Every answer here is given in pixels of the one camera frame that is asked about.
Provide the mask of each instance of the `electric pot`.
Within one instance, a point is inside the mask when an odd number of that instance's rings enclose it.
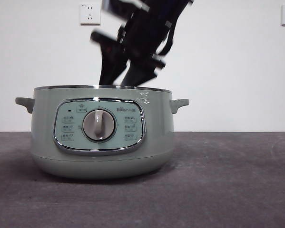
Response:
[[[35,163],[75,179],[110,179],[158,169],[173,151],[173,114],[189,100],[168,90],[62,85],[16,98],[32,113]]]

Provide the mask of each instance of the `pot lid rim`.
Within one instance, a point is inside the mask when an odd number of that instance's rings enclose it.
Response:
[[[34,88],[36,90],[43,90],[43,89],[70,89],[70,88],[93,88],[93,89],[133,89],[133,90],[151,90],[151,91],[159,91],[165,93],[172,93],[170,90],[167,89],[158,89],[158,88],[148,88],[148,87],[139,87],[139,86],[120,86],[120,85],[51,85],[51,86],[41,86]]]

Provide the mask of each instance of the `gray floor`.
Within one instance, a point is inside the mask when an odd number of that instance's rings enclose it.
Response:
[[[285,133],[176,133],[162,169],[77,181],[0,133],[0,228],[285,228]]]

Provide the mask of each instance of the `pot handle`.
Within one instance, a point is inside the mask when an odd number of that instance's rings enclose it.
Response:
[[[17,105],[21,105],[27,108],[28,113],[32,113],[33,106],[34,106],[34,99],[31,98],[24,98],[24,97],[17,97],[15,98],[15,103]]]
[[[170,107],[172,110],[172,114],[176,114],[178,109],[182,106],[186,106],[190,104],[189,99],[180,99],[180,100],[172,100],[170,101]]]

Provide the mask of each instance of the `white knob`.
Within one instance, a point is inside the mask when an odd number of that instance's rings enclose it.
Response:
[[[94,110],[85,116],[83,130],[88,138],[102,141],[109,138],[114,132],[115,121],[109,112],[100,109]]]

